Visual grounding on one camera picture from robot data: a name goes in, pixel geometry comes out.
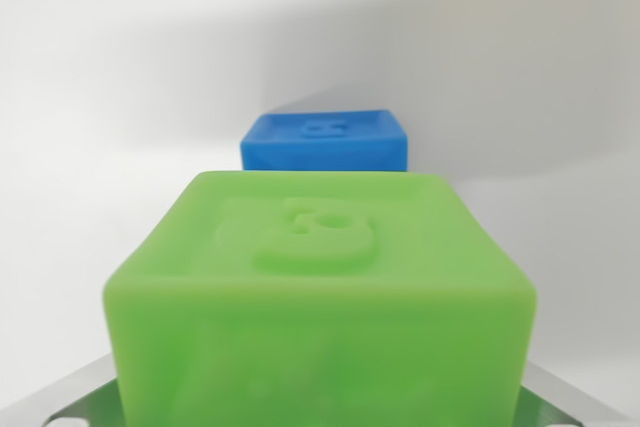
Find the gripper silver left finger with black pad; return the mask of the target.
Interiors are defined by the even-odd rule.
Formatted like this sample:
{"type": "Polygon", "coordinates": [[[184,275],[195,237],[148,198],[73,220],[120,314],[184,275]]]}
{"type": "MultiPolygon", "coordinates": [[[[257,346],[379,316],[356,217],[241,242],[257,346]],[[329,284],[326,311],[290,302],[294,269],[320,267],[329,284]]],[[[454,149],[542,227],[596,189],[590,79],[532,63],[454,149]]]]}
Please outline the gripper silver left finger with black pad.
{"type": "Polygon", "coordinates": [[[107,354],[1,411],[2,426],[124,426],[107,354]]]}

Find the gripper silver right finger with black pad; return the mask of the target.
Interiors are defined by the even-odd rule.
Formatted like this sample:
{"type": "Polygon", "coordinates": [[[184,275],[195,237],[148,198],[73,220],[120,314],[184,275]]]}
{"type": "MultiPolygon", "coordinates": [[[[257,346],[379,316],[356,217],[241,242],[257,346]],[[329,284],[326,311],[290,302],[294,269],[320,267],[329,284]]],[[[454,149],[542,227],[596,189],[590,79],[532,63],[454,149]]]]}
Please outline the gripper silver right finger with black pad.
{"type": "Polygon", "coordinates": [[[528,362],[513,425],[632,427],[639,422],[528,362]]]}

